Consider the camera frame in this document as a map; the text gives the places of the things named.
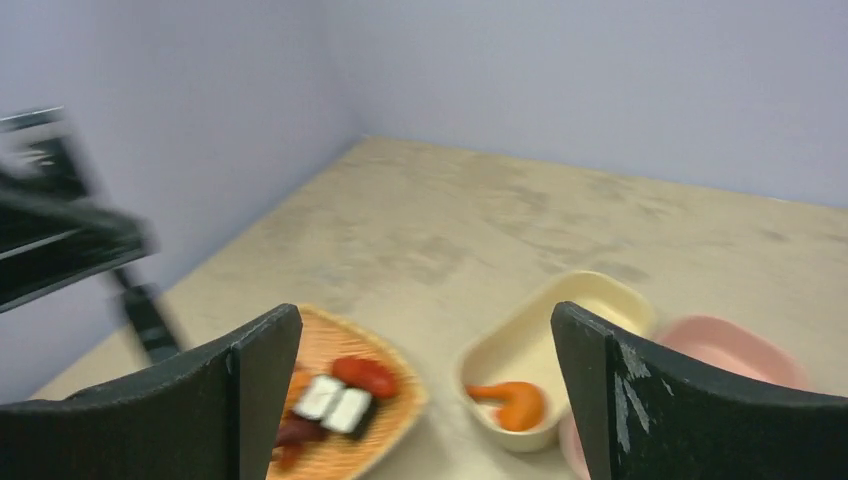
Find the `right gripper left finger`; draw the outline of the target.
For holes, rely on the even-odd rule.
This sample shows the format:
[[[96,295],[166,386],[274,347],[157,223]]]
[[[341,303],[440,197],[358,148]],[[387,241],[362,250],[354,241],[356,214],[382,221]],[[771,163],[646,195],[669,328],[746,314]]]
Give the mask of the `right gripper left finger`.
[[[262,479],[302,320],[282,304],[63,400],[1,408],[5,479]]]

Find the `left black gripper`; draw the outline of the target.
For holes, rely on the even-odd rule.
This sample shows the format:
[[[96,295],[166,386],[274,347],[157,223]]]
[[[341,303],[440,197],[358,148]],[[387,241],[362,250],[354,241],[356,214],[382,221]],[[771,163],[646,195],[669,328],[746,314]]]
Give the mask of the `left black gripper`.
[[[144,222],[99,199],[63,108],[2,118],[2,311],[113,270],[120,306],[149,361],[172,358],[183,345],[156,303],[156,288],[122,268],[151,252]]]

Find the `dark red octopus tentacle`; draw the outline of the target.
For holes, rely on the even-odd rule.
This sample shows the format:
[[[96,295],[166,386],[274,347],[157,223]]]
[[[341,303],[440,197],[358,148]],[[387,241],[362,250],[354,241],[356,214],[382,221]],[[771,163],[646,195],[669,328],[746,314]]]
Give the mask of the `dark red octopus tentacle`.
[[[328,436],[319,423],[299,417],[285,419],[279,426],[272,450],[272,460],[280,468],[291,468],[310,443],[321,442]]]

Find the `orange fried chicken piece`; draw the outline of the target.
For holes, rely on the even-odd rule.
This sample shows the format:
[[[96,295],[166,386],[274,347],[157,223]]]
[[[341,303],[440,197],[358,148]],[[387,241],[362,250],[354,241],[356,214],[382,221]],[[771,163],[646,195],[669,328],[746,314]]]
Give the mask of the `orange fried chicken piece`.
[[[295,365],[289,382],[288,392],[285,399],[283,416],[287,416],[289,412],[299,401],[305,389],[312,382],[312,374],[305,367],[299,364]]]

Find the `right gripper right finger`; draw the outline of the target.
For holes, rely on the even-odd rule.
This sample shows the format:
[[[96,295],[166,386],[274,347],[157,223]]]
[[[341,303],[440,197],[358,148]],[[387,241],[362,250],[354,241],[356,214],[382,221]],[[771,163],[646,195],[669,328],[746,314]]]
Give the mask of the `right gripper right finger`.
[[[751,379],[578,304],[551,331],[594,479],[843,479],[847,401]]]

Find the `sushi roll with seaweed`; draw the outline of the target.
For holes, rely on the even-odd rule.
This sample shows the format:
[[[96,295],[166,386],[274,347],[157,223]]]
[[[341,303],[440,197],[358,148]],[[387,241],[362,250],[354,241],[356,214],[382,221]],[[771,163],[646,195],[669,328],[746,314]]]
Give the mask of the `sushi roll with seaweed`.
[[[337,402],[337,398],[347,385],[330,375],[317,375],[312,378],[292,411],[300,418],[309,421],[322,420]]]

